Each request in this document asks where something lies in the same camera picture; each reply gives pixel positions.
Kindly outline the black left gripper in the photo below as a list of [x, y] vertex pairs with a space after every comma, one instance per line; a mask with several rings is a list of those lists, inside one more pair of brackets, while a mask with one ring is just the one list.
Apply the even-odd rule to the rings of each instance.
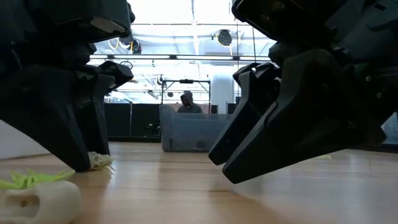
[[[125, 65], [88, 62], [97, 42], [128, 37], [134, 19], [126, 0], [0, 0], [0, 119], [73, 170], [88, 170], [73, 75], [64, 70], [114, 77], [110, 90], [130, 81]], [[49, 67], [27, 67], [34, 64]]]

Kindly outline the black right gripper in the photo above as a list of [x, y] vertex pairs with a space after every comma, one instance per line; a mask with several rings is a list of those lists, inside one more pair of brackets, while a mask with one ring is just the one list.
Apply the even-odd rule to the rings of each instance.
[[326, 50], [381, 124], [398, 110], [398, 0], [236, 0], [233, 14], [274, 41], [271, 64]]

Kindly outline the beige toy skull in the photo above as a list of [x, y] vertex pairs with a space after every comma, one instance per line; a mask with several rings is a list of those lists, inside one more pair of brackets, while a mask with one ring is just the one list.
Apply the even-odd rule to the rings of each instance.
[[80, 188], [61, 180], [0, 196], [0, 224], [69, 224], [80, 213]]
[[108, 154], [98, 154], [97, 152], [88, 152], [90, 160], [90, 170], [100, 170], [110, 166], [113, 159]]

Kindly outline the black partition panels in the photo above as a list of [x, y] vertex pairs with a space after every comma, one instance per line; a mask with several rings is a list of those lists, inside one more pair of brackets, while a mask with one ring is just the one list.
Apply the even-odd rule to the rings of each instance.
[[[160, 104], [105, 104], [106, 126], [109, 136], [160, 136]], [[217, 106], [212, 106], [206, 114], [215, 113]]]

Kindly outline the white plastic bin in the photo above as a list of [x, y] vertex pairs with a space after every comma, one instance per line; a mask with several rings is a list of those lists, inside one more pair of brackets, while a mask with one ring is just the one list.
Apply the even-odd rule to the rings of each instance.
[[36, 141], [0, 120], [0, 160], [50, 154]]

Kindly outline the person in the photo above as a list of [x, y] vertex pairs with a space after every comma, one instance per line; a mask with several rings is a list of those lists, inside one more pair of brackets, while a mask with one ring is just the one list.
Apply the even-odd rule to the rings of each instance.
[[193, 101], [193, 94], [191, 91], [184, 91], [180, 96], [182, 106], [177, 110], [178, 113], [200, 113], [202, 114], [202, 108]]

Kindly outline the dark grey translucent bin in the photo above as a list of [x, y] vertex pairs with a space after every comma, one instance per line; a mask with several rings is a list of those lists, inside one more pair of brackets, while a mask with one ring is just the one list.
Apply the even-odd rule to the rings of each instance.
[[208, 152], [218, 139], [230, 114], [178, 113], [160, 105], [160, 136], [165, 152]]

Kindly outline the grey tarp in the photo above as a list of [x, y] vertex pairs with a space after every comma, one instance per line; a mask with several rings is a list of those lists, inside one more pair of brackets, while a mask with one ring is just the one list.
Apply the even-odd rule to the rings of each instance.
[[385, 144], [398, 144], [398, 114], [394, 113], [383, 125], [387, 138]]

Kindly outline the long light bar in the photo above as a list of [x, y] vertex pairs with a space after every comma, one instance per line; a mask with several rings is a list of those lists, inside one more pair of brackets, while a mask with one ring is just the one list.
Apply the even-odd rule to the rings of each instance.
[[219, 61], [255, 61], [269, 62], [269, 57], [258, 56], [214, 56], [214, 55], [90, 55], [90, 59], [120, 59], [120, 60], [219, 60]]

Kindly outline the black metal stand frame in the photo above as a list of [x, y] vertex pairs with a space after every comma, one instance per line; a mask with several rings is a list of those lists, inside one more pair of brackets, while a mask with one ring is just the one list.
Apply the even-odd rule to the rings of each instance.
[[[181, 84], [193, 84], [193, 83], [199, 83], [200, 86], [207, 91], [208, 93], [208, 105], [209, 105], [209, 111], [211, 111], [211, 81], [210, 80], [191, 80], [191, 79], [180, 79], [180, 80], [162, 80], [161, 81], [161, 100], [160, 104], [164, 104], [164, 93], [165, 91], [171, 87], [174, 83], [181, 83]], [[209, 85], [209, 88], [206, 89], [202, 83], [207, 83]]]

